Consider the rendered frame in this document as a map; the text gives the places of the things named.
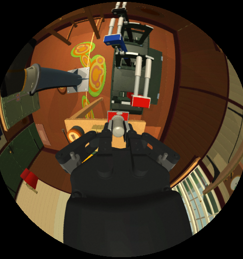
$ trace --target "dark blue cylinder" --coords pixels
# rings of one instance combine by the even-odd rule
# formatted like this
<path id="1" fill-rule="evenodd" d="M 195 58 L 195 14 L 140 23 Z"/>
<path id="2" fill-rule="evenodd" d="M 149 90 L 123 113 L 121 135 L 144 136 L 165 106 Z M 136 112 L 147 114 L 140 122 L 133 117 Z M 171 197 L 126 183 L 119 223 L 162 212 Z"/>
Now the dark blue cylinder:
<path id="1" fill-rule="evenodd" d="M 82 83 L 82 80 L 83 78 L 78 74 L 41 67 L 40 81 L 36 87 L 36 90 L 44 88 L 78 86 Z"/>

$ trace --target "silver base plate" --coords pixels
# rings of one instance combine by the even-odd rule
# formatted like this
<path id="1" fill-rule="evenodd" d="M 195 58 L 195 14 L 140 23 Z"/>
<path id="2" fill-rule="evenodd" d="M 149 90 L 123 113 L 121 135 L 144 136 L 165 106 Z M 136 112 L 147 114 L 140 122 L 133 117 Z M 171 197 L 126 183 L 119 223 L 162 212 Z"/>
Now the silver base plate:
<path id="1" fill-rule="evenodd" d="M 78 74 L 82 78 L 89 78 L 90 67 L 82 67 L 78 69 L 69 70 L 68 72 Z M 67 93 L 73 94 L 78 92 L 88 92 L 89 79 L 82 80 L 82 83 L 75 87 L 67 87 Z"/>

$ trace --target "red lampshade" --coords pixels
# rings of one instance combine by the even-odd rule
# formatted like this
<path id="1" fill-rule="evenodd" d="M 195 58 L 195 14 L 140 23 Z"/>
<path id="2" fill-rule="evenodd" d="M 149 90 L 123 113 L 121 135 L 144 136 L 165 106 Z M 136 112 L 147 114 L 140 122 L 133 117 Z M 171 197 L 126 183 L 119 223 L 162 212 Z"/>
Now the red lampshade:
<path id="1" fill-rule="evenodd" d="M 26 181 L 31 187 L 36 189 L 38 177 L 29 171 L 27 168 L 22 172 L 21 178 Z"/>

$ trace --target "yellow rope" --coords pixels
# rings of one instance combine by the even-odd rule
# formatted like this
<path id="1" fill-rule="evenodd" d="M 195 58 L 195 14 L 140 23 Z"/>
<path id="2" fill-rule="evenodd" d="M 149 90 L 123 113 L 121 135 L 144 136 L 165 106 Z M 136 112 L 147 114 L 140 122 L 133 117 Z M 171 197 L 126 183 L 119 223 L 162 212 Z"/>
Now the yellow rope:
<path id="1" fill-rule="evenodd" d="M 87 67 L 88 67 L 88 64 L 89 64 L 90 51 L 91 51 L 91 47 L 92 47 L 93 37 L 94 37 L 94 33 L 93 33 L 92 40 L 91 40 L 91 44 L 90 44 L 90 49 L 89 49 L 89 54 L 88 54 L 88 61 L 87 61 Z"/>

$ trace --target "window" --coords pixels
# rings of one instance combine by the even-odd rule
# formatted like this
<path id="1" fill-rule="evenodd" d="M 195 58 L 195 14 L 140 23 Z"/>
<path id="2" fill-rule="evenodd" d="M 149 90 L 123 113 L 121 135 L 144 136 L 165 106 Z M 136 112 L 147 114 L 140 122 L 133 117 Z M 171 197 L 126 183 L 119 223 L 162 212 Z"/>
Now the window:
<path id="1" fill-rule="evenodd" d="M 221 210 L 214 190 L 203 195 L 203 190 L 209 183 L 201 167 L 197 166 L 185 180 L 173 188 L 182 197 L 193 235 L 211 222 Z"/>

